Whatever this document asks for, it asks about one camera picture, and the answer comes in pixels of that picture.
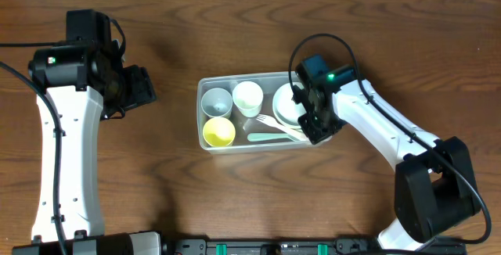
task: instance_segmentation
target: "white bowl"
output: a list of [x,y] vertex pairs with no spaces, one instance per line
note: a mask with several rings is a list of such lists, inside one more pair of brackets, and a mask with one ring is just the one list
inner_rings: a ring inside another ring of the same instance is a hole
[[[294,82],[294,85],[303,88],[303,84],[299,82]],[[275,118],[283,125],[292,129],[299,129],[301,126],[297,122],[297,119],[306,113],[305,108],[302,104],[296,104],[292,100],[292,89],[290,84],[287,83],[276,90],[273,96],[273,115]]]

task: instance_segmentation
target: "paper cup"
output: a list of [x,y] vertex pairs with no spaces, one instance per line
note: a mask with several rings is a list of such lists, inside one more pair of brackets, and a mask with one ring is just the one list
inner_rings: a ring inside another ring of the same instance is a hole
[[233,102],[245,117],[255,117],[261,112],[263,90],[258,84],[245,81],[233,89]]
[[232,96],[223,88],[212,88],[202,97],[202,111],[210,118],[229,118],[232,114]]
[[231,146],[235,133],[233,123],[224,117],[210,119],[202,130],[205,142],[214,147]]

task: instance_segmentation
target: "white fork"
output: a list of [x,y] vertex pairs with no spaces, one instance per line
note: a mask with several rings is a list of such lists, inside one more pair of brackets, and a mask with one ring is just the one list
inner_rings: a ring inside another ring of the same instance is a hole
[[274,127],[274,128],[277,128],[281,131],[284,131],[286,132],[287,134],[297,138],[298,140],[300,141],[308,141],[308,137],[306,137],[305,134],[299,132],[299,131],[296,131],[296,130],[293,130],[293,129],[290,129],[288,127],[285,127],[283,126],[282,124],[279,124],[275,118],[273,117],[270,117],[268,115],[263,115],[263,114],[259,114],[257,117],[256,117],[256,120],[263,123],[263,124],[266,124],[268,125],[269,127]]

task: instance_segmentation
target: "clear plastic tray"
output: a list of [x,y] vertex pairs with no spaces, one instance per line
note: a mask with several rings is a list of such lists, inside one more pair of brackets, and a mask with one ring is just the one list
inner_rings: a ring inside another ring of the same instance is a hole
[[[273,72],[265,74],[245,74],[224,77],[204,78],[198,83],[198,93],[196,97],[196,121],[198,124],[198,139],[202,149],[207,150],[212,154],[226,154],[226,153],[255,153],[265,150],[280,150],[280,149],[302,149],[307,147],[314,147],[310,142],[294,142],[289,139],[276,139],[263,142],[249,142],[247,135],[250,133],[281,133],[280,130],[273,127],[264,125],[263,123],[255,120],[255,118],[247,118],[233,105],[232,114],[229,118],[236,129],[236,137],[232,146],[226,147],[211,147],[209,146],[202,135],[202,129],[209,119],[202,111],[200,100],[208,90],[212,88],[224,88],[230,94],[233,89],[243,81],[252,81],[261,86],[265,97],[261,114],[267,114],[274,117],[272,111],[273,96],[282,85],[289,82],[287,72]],[[292,74],[292,81],[298,82],[296,74]]]

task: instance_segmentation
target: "wood grain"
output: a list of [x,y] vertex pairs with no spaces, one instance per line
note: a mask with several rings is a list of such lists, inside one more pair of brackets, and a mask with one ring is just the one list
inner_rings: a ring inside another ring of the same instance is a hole
[[[468,144],[501,253],[501,0],[0,0],[0,42],[64,39],[67,10],[116,18],[127,62],[146,66],[158,101],[99,127],[106,233],[157,228],[213,239],[376,235],[395,217],[393,172],[351,127],[318,149],[212,156],[198,145],[196,87],[204,77],[282,71],[306,36],[330,32],[362,72],[422,128]],[[0,60],[27,74],[33,48]],[[318,40],[301,52],[348,61]],[[30,242],[41,134],[34,94],[0,72],[0,253]],[[450,233],[476,238],[476,216]]]

